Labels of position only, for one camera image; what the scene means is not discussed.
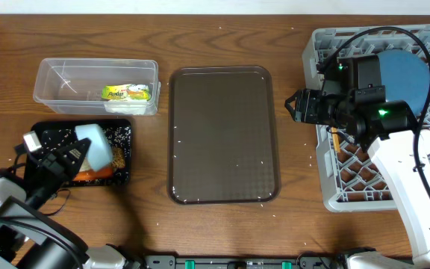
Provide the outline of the light blue rice bowl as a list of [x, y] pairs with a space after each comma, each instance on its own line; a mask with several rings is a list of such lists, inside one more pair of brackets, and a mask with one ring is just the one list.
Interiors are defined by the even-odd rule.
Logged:
[[95, 172], [105, 168], [113, 161], [113, 153], [105, 137], [105, 133], [98, 124], [88, 124], [75, 127], [78, 140], [89, 139], [90, 146], [86, 157], [91, 169]]

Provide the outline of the orange carrot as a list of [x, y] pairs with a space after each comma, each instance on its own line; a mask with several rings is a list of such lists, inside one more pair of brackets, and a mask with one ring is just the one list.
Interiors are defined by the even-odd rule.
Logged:
[[94, 170], [85, 170], [79, 172], [74, 178], [75, 182], [85, 182], [85, 181], [95, 181], [99, 179], [107, 179], [113, 176], [113, 168], [112, 167], [104, 167], [98, 171]]

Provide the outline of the white tissue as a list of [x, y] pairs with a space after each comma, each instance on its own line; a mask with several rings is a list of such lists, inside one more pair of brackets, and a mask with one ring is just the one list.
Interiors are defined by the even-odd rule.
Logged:
[[116, 101], [110, 100], [104, 103], [105, 110], [108, 113], [127, 114], [127, 115], [143, 115], [146, 112], [148, 102], [146, 101]]

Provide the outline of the green foil snack wrapper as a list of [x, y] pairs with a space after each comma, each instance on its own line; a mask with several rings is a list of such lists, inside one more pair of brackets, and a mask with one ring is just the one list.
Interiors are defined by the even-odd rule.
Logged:
[[151, 97], [149, 86], [146, 84], [107, 85], [102, 90], [102, 98], [109, 101], [149, 101]]

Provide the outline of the blue plate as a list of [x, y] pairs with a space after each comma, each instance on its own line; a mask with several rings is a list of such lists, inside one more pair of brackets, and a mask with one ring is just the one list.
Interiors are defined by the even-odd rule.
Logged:
[[429, 67], [410, 52], [391, 49], [377, 54], [386, 101], [405, 101], [415, 116], [423, 110], [429, 91]]

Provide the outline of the brown food scrap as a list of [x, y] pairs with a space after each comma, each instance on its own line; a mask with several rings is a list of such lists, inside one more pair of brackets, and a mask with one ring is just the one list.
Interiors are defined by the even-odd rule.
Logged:
[[114, 170], [125, 168], [125, 156], [124, 152], [119, 147], [112, 148], [113, 160], [111, 162], [111, 166]]

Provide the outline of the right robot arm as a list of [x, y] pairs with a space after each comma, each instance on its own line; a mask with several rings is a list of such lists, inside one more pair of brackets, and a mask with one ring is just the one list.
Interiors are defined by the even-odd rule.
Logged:
[[284, 105], [298, 123], [344, 130], [384, 178], [411, 245], [412, 265], [430, 268], [430, 130], [422, 127], [430, 71], [416, 55], [388, 50], [328, 59], [319, 90]]

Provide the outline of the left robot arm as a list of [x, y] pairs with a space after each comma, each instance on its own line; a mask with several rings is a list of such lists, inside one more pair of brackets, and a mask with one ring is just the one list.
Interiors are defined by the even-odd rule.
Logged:
[[37, 162], [30, 180], [16, 166], [0, 169], [0, 268], [12, 261], [26, 240], [33, 246], [17, 268], [131, 268], [133, 261], [115, 246], [90, 248], [40, 208], [78, 173], [90, 148], [88, 138], [50, 152]]

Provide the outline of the grey dishwasher rack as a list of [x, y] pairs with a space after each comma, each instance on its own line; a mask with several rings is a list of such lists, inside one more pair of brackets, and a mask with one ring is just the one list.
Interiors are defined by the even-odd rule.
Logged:
[[[430, 53], [430, 25], [405, 25], [404, 28], [416, 35]], [[318, 74], [317, 64], [362, 31], [364, 28], [354, 27], [319, 28], [312, 32], [302, 53], [308, 89], [319, 90], [323, 85], [323, 76]], [[340, 55], [368, 55], [386, 49], [401, 49], [419, 58], [424, 57], [420, 47], [398, 31], [378, 31], [360, 37], [343, 49]], [[430, 129], [430, 105], [424, 126]], [[394, 210], [396, 205], [388, 187], [368, 155], [342, 138], [340, 152], [336, 153], [328, 127], [317, 126], [316, 131], [316, 157], [325, 207], [332, 212]]]

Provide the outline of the black plastic bin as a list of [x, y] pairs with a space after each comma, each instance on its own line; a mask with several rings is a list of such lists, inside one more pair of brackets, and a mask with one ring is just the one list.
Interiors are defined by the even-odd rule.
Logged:
[[113, 170], [113, 176], [107, 179], [99, 179], [91, 182], [72, 181], [67, 182], [64, 186], [66, 188], [71, 188], [125, 185], [131, 178], [132, 141], [131, 123], [125, 119], [46, 121], [36, 123], [33, 125], [31, 130], [37, 133], [43, 148], [35, 155], [35, 157], [40, 160], [50, 152], [76, 142], [78, 139], [75, 134], [75, 127], [87, 124], [100, 125], [110, 147], [119, 147], [123, 150], [125, 156], [125, 168]]

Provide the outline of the clear plastic bin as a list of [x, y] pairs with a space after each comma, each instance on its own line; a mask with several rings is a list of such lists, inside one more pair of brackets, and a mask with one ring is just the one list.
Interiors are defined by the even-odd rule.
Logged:
[[151, 99], [143, 115], [158, 112], [161, 83], [153, 60], [117, 58], [46, 58], [34, 85], [34, 101], [59, 114], [127, 115], [108, 113], [102, 98], [107, 85], [146, 84]]

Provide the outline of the dark brown serving tray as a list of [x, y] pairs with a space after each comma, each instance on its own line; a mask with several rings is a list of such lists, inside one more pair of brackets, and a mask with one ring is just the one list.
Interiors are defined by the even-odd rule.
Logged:
[[281, 190], [269, 71], [186, 67], [169, 83], [167, 193], [179, 205], [269, 202]]

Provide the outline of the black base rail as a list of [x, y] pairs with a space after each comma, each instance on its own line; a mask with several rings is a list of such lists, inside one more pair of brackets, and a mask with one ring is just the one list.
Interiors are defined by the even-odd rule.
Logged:
[[220, 258], [145, 256], [144, 269], [342, 269], [347, 266], [336, 258], [303, 253], [291, 258]]

